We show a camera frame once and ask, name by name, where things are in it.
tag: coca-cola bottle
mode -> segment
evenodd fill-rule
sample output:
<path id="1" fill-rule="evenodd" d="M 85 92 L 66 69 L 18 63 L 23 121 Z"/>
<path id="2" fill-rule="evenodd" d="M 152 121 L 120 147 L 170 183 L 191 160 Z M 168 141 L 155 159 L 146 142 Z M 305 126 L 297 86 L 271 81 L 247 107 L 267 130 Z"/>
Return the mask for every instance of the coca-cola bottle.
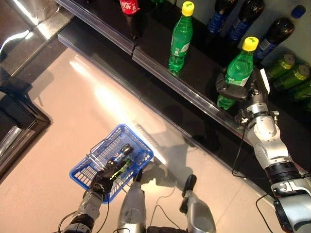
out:
<path id="1" fill-rule="evenodd" d="M 121 9 L 127 21 L 127 29 L 133 39 L 140 37 L 138 0 L 120 0 Z"/>

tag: green can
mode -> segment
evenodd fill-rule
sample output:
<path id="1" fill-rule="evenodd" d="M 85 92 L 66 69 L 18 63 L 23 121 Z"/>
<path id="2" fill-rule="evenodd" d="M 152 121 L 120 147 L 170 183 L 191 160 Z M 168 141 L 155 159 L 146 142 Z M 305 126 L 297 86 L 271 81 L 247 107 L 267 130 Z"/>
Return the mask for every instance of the green can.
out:
<path id="1" fill-rule="evenodd" d="M 311 80 L 306 80 L 289 89 L 288 94 L 292 101 L 306 100 L 311 97 Z"/>
<path id="2" fill-rule="evenodd" d="M 290 71 L 273 82 L 276 90 L 287 90 L 299 83 L 302 83 L 310 76 L 310 66 L 306 64 L 296 65 Z"/>
<path id="3" fill-rule="evenodd" d="M 272 65 L 267 68 L 267 75 L 269 80 L 275 80 L 278 77 L 285 74 L 297 62 L 297 58 L 295 54 L 287 52 L 283 54 L 277 61 L 275 61 Z"/>

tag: plastic bottle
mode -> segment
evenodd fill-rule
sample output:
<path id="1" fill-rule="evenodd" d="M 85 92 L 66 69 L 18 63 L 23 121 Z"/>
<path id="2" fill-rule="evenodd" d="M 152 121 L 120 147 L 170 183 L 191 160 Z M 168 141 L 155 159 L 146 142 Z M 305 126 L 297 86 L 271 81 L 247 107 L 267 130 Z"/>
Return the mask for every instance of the plastic bottle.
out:
<path id="1" fill-rule="evenodd" d="M 300 101 L 311 98 L 311 80 L 306 80 L 289 89 L 288 94 L 291 101 Z"/>
<path id="2" fill-rule="evenodd" d="M 210 34 L 216 35 L 220 33 L 237 2 L 237 0 L 216 0 L 214 13 L 207 24 L 207 31 Z"/>
<path id="3" fill-rule="evenodd" d="M 287 90 L 304 80 L 306 80 L 310 76 L 310 66 L 306 64 L 298 64 L 294 66 L 292 70 L 285 73 L 277 80 L 274 81 L 273 86 L 276 90 L 282 91 Z"/>
<path id="4" fill-rule="evenodd" d="M 227 37 L 230 41 L 238 44 L 252 23 L 264 10 L 263 0 L 246 0 L 239 12 L 239 16 L 232 24 Z"/>
<path id="5" fill-rule="evenodd" d="M 127 22 L 127 30 L 133 39 L 139 38 L 141 29 L 138 19 L 138 0 L 120 0 L 121 9 Z"/>
<path id="6" fill-rule="evenodd" d="M 194 4 L 191 1 L 184 2 L 181 10 L 182 16 L 174 27 L 169 59 L 169 70 L 171 72 L 178 73 L 184 66 L 185 57 L 193 34 L 191 20 L 193 10 Z"/>
<path id="7" fill-rule="evenodd" d="M 279 18 L 270 26 L 266 35 L 261 39 L 261 43 L 254 53 L 254 58 L 260 62 L 265 58 L 275 47 L 286 40 L 294 32 L 293 21 L 303 16 L 306 8 L 302 5 L 296 6 L 292 10 L 292 18 Z"/>
<path id="8" fill-rule="evenodd" d="M 278 77 L 285 74 L 296 64 L 297 58 L 295 54 L 286 52 L 279 59 L 273 62 L 267 68 L 267 76 L 270 81 L 277 79 Z"/>
<path id="9" fill-rule="evenodd" d="M 253 71 L 253 52 L 258 45 L 256 37 L 247 37 L 244 40 L 242 51 L 233 61 L 229 64 L 225 80 L 227 83 L 244 86 L 248 77 Z M 235 100 L 227 99 L 221 95 L 218 96 L 217 106 L 225 110 L 233 106 Z"/>

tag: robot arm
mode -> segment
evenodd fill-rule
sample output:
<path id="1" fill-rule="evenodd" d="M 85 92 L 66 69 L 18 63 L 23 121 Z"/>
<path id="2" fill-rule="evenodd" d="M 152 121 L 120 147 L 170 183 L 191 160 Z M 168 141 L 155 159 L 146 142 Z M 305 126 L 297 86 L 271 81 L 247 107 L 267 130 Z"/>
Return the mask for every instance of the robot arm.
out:
<path id="1" fill-rule="evenodd" d="M 299 174 L 285 144 L 280 139 L 277 111 L 268 111 L 268 82 L 264 70 L 253 72 L 245 87 L 232 87 L 219 76 L 217 90 L 227 97 L 243 100 L 236 120 L 248 122 L 247 139 L 254 148 L 260 166 L 265 170 L 276 198 L 276 215 L 285 232 L 311 232 L 311 181 Z"/>
<path id="2" fill-rule="evenodd" d="M 113 177 L 124 165 L 125 161 L 115 164 L 110 161 L 107 170 L 99 171 L 92 180 L 89 189 L 85 192 L 78 210 L 74 213 L 70 224 L 64 233 L 91 233 L 95 220 L 99 217 L 99 208 L 106 195 L 109 194 Z"/>

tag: blue label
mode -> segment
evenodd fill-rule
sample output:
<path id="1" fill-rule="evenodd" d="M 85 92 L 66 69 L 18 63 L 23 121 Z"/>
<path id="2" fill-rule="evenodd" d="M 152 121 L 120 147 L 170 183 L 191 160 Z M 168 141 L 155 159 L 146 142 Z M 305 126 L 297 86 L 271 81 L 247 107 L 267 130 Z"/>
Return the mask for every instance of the blue label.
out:
<path id="1" fill-rule="evenodd" d="M 257 60 L 262 60 L 267 56 L 275 47 L 278 46 L 276 44 L 270 43 L 267 39 L 264 39 L 254 53 L 254 58 Z"/>
<path id="2" fill-rule="evenodd" d="M 237 18 L 229 31 L 229 39 L 232 41 L 239 41 L 250 26 L 250 23 L 241 22 L 239 18 Z"/>
<path id="3" fill-rule="evenodd" d="M 212 34 L 217 34 L 223 28 L 225 21 L 227 20 L 227 16 L 221 15 L 217 12 L 214 12 L 213 16 L 209 19 L 207 29 Z"/>

